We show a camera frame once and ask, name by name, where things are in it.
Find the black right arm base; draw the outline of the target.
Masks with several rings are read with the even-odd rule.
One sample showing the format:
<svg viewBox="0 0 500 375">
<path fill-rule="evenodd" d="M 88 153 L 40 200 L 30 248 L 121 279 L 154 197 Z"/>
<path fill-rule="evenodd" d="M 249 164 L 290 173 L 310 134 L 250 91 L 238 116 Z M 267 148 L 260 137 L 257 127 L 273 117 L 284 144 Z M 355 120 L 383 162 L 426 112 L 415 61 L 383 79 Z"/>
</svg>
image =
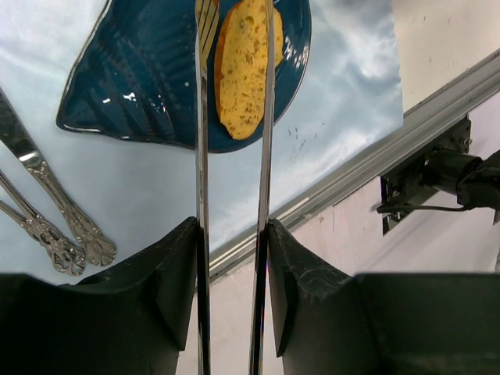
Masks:
<svg viewBox="0 0 500 375">
<path fill-rule="evenodd" d="M 446 130 L 380 178 L 384 234 L 417 210 L 499 210 L 499 152 L 470 154 L 468 118 Z"/>
</svg>

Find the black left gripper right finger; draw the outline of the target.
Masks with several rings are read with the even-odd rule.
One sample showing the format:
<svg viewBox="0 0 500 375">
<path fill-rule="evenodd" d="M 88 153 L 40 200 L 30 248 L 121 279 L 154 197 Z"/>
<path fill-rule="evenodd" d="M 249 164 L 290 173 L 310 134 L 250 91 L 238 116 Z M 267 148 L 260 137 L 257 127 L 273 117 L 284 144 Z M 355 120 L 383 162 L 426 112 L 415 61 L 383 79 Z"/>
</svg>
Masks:
<svg viewBox="0 0 500 375">
<path fill-rule="evenodd" d="M 269 226 L 277 356 L 286 374 L 496 374 L 496 273 L 349 276 Z"/>
</svg>

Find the silver metal tongs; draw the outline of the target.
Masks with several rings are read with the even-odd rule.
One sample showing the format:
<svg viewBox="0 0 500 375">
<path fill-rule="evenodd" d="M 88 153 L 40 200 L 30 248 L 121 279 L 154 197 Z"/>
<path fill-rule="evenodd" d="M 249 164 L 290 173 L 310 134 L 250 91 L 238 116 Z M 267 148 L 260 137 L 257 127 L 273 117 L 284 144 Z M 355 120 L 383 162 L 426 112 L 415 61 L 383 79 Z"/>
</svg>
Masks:
<svg viewBox="0 0 500 375">
<path fill-rule="evenodd" d="M 270 205 L 270 172 L 274 125 L 275 38 L 274 5 L 265 2 L 268 61 L 266 66 L 266 101 L 262 134 L 262 161 L 259 187 L 258 233 L 255 254 L 252 332 L 250 340 L 250 374 L 263 372 L 263 334 L 266 300 L 267 253 L 269 246 L 268 222 Z M 198 372 L 211 373 L 210 363 L 210 304 L 209 304 L 209 190 L 208 190 L 208 69 L 211 51 L 220 18 L 218 1 L 195 3 L 198 123 L 195 138 L 197 187 L 197 282 L 198 282 Z"/>
</svg>

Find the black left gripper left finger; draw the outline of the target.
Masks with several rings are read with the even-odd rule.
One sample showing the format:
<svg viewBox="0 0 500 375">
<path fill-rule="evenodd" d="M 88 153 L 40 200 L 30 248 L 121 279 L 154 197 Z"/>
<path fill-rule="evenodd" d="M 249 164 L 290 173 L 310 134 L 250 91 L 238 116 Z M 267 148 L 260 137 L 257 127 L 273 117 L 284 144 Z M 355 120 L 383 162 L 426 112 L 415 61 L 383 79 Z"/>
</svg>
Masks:
<svg viewBox="0 0 500 375">
<path fill-rule="evenodd" d="M 1 276 L 4 374 L 173 374 L 185 349 L 197 222 L 83 279 Z"/>
</svg>

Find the herb bread slice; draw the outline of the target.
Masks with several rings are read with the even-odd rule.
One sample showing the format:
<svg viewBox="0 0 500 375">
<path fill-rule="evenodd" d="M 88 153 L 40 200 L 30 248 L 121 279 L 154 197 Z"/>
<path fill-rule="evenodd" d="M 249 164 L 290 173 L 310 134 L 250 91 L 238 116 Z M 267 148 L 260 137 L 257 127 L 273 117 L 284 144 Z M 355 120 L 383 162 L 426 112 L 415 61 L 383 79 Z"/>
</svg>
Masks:
<svg viewBox="0 0 500 375">
<path fill-rule="evenodd" d="M 265 110 L 266 2 L 240 1 L 226 15 L 214 61 L 216 110 L 231 138 L 252 136 Z"/>
</svg>

